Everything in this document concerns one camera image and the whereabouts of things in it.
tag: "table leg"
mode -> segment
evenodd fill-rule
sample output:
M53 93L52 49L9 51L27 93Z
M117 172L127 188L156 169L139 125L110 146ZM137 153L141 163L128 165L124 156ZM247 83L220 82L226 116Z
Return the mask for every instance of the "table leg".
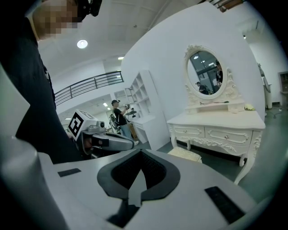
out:
M171 132L171 143L173 148L177 147L176 135L173 131Z
M239 173L239 175L236 177L234 184L238 184L240 182L240 180L247 175L247 173L250 171L250 169L252 168L254 162L255 162L255 158L256 158L256 154L257 154L257 150L260 146L260 142L261 142L261 135L262 132L258 132L258 131L253 131L253 136L252 136L252 140L251 140L251 144L247 153L247 161L246 164L244 165L243 169L241 170L241 172Z
M187 141L187 150L190 150L191 149L191 143L190 141Z
M244 166L244 158L247 157L247 154L244 153L242 154L241 158L240 158L240 162L239 162L239 166L243 167Z

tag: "white wall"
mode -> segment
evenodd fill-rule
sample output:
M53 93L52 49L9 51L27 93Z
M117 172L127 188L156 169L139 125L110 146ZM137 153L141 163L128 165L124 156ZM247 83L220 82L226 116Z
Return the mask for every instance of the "white wall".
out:
M146 33L122 61L125 81L131 85L140 70L150 70L166 120L182 113L187 106L183 61L189 45L214 50L232 70L244 100L264 119L264 90L253 53L235 26L210 3L182 10Z
M51 81L56 93L73 83L104 73L103 62L87 62L51 77Z
M281 101L280 80L278 73L288 71L288 61L279 41L266 27L260 34L258 31L246 33L246 41L271 85L272 102Z
M121 60L118 60L117 57L115 57L112 60L104 61L103 65L104 65L105 73L121 70Z
M111 127L111 125L109 124L109 119L107 117L106 112L95 114L93 116L96 117L99 121L103 121L105 123L105 128Z
M244 32L253 55L271 85L272 102L281 101L278 73L288 71L287 57L264 18L248 2L227 10L224 17L228 22L243 30L249 22L258 21L257 30Z

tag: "white cabinet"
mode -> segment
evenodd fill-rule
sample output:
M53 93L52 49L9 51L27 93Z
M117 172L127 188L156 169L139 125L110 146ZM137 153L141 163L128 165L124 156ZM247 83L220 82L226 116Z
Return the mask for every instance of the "white cabinet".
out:
M228 111L215 111L197 114L180 114L167 121L173 147L176 140L203 147L218 146L226 153L241 156L239 165L243 167L235 184L250 171L260 146L264 122L256 111L243 111L237 114Z
M139 114L132 121L138 139L142 143L148 141L152 150L158 150L170 141L170 135L150 72L140 71L130 90Z

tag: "drawer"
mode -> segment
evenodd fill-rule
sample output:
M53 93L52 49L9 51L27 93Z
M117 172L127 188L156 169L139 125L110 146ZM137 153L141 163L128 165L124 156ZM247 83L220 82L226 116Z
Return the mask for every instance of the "drawer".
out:
M194 136L194 137L205 137L205 131L203 126L180 126L174 125L176 136Z
M250 145L252 133L252 130L205 127L205 138L220 140L238 146Z

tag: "person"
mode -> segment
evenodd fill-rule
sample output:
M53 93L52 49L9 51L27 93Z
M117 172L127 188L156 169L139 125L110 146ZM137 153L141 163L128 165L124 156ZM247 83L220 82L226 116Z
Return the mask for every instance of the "person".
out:
M204 85L202 85L200 82L197 82L196 85L199 87L199 92L209 95L209 92Z
M127 121L125 119L125 117L123 116L127 110L127 107L124 107L123 111L121 111L120 109L118 109L119 107L119 102L117 100L113 100L111 102L112 106L113 106L113 114L115 114L116 116L116 121L119 123L120 128L121 128L121 134L131 140L133 140L132 135L131 135L131 131L130 128L127 124Z
M216 81L217 81L217 85L220 87L223 81L223 72L222 72L222 67L218 60L216 60L216 65L218 68L218 71L216 72Z
M78 7L88 0L42 0L27 18L18 15L9 33L9 48L1 50L1 64L30 107L16 137L48 154L54 164L83 160L69 140L56 113L52 83L38 51L38 42L81 21ZM85 147L92 147L85 141Z

